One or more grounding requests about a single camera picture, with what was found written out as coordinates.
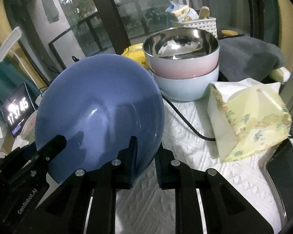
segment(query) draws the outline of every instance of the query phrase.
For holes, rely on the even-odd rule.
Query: clock display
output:
[[[8,121],[10,122],[10,124],[13,125],[14,122],[21,116],[20,110],[24,112],[28,107],[29,106],[26,97],[23,97],[19,104],[10,104],[8,108],[8,110],[10,111],[8,116]]]
[[[22,128],[35,111],[25,83],[22,83],[2,106],[2,114],[12,136],[18,136]]]

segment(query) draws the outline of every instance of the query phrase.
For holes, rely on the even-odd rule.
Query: gray towel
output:
[[[273,44],[244,35],[219,41],[219,69],[230,82],[248,77],[261,82],[284,66],[281,50]]]

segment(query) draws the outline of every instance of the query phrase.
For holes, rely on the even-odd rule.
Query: table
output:
[[[173,103],[201,134],[213,137],[207,115],[208,98]],[[171,150],[176,159],[193,169],[205,171],[215,168],[261,213],[274,232],[278,233],[281,230],[279,212],[259,168],[259,164],[269,157],[274,148],[240,161],[221,163],[217,157],[215,142],[197,137],[165,101],[164,108],[164,148]],[[24,141],[17,139],[13,148],[18,145],[24,145]],[[42,201],[58,187],[49,175],[47,181],[50,189]],[[207,233],[203,214],[202,221],[204,233]],[[117,192],[115,225],[117,234],[175,233],[175,193],[174,190],[159,188],[154,161],[135,181],[131,190]]]

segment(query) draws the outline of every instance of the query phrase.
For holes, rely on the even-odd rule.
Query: yellow bag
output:
[[[292,119],[278,94],[280,83],[262,84],[247,78],[213,85],[208,115],[221,161],[249,157],[288,137]]]
[[[141,64],[146,69],[150,69],[147,64],[146,57],[144,56],[142,45],[143,43],[132,45],[126,48],[125,51],[122,53],[122,55],[136,61],[137,63]]]

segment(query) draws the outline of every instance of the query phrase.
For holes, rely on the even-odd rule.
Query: screw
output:
[[[170,162],[170,164],[173,165],[173,166],[178,166],[178,165],[180,165],[180,162],[178,160],[172,160]]]
[[[77,171],[75,171],[75,175],[78,177],[81,177],[85,174],[85,171],[83,169],[78,169]]]
[[[211,168],[211,169],[207,170],[207,173],[211,176],[215,176],[217,174],[217,171],[215,169]]]
[[[121,164],[121,160],[119,160],[119,159],[112,160],[112,165],[118,166],[120,164]]]

